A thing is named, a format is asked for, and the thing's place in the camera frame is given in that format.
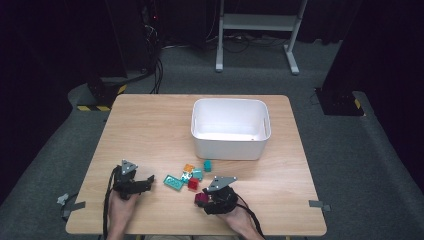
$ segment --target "white stand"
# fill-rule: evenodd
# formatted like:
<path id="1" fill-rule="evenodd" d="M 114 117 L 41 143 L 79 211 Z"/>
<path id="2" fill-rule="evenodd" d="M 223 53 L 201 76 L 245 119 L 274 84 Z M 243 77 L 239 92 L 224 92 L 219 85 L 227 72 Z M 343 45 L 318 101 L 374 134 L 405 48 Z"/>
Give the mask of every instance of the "white stand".
<path id="1" fill-rule="evenodd" d="M 292 74 L 299 74 L 299 68 L 297 67 L 292 51 L 308 0 L 302 0 L 299 12 L 296 16 L 224 14 L 224 2 L 224 0 L 221 0 L 215 68 L 217 72 L 222 72 L 224 69 L 222 43 L 224 39 L 224 29 L 244 29 L 292 32 L 289 45 L 284 45 L 284 52 L 290 64 Z"/>

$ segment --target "yellow and black tape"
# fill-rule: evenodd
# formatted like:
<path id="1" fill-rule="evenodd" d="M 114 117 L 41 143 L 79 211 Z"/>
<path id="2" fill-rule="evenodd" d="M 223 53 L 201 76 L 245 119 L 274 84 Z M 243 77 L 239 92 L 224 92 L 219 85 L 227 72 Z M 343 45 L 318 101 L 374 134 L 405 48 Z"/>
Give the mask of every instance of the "yellow and black tape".
<path id="1" fill-rule="evenodd" d="M 110 111 L 112 108 L 110 106 L 97 106 L 97 105 L 79 105 L 77 106 L 78 110 L 80 111 L 102 111 L 107 112 Z"/>
<path id="2" fill-rule="evenodd" d="M 116 96 L 123 94 L 125 89 L 127 89 L 127 85 L 122 85 L 118 91 L 116 92 Z M 113 104 L 113 100 L 111 100 L 110 106 L 107 105 L 77 105 L 78 110 L 80 111 L 85 111 L 85 112 L 89 112 L 89 111 L 102 111 L 102 112 L 107 112 L 112 110 L 112 104 Z"/>

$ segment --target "wooden table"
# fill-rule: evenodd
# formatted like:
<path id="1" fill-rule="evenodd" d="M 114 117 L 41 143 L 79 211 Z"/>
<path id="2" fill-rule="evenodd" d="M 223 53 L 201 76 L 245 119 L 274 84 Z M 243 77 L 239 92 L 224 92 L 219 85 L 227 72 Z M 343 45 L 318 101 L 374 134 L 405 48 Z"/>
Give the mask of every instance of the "wooden table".
<path id="1" fill-rule="evenodd" d="M 236 176 L 230 186 L 249 204 L 265 235 L 321 236 L 326 224 L 312 176 L 286 96 L 276 95 L 120 95 L 110 113 L 66 230 L 74 234 L 102 232 L 103 201 L 111 171 L 126 159 L 139 165 L 135 180 L 152 174 L 150 192 L 142 193 L 128 234 L 234 235 L 225 223 L 194 205 L 196 192 L 176 191 L 163 183 L 181 177 L 186 163 L 203 167 L 191 135 L 194 102 L 200 98 L 259 99 L 269 111 L 271 137 L 256 161 L 212 160 L 198 192 L 214 176 Z"/>

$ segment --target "hand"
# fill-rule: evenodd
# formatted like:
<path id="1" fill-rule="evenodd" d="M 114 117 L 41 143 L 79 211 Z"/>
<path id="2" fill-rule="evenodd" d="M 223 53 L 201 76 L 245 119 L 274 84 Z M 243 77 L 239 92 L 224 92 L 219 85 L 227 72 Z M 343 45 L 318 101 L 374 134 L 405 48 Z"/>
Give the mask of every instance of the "hand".
<path id="1" fill-rule="evenodd" d="M 247 207 L 240 198 L 237 200 L 237 203 Z M 263 240 L 263 237 L 253 226 L 250 214 L 245 209 L 236 207 L 229 213 L 217 214 L 217 216 L 224 220 L 231 229 L 242 235 L 245 240 Z"/>
<path id="2" fill-rule="evenodd" d="M 130 199 L 123 200 L 119 192 L 112 190 L 109 196 L 109 234 L 108 240 L 124 238 L 125 229 L 134 212 L 135 203 L 140 195 L 132 194 Z"/>

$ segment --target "red block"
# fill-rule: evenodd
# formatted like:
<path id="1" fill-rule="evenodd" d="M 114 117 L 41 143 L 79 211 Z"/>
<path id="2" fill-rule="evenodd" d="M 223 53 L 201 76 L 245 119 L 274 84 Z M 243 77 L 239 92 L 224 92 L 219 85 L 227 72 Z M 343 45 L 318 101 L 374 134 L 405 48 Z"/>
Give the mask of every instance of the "red block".
<path id="1" fill-rule="evenodd" d="M 190 178 L 188 180 L 188 188 L 192 190 L 197 190 L 197 187 L 199 186 L 199 179 L 197 178 Z"/>

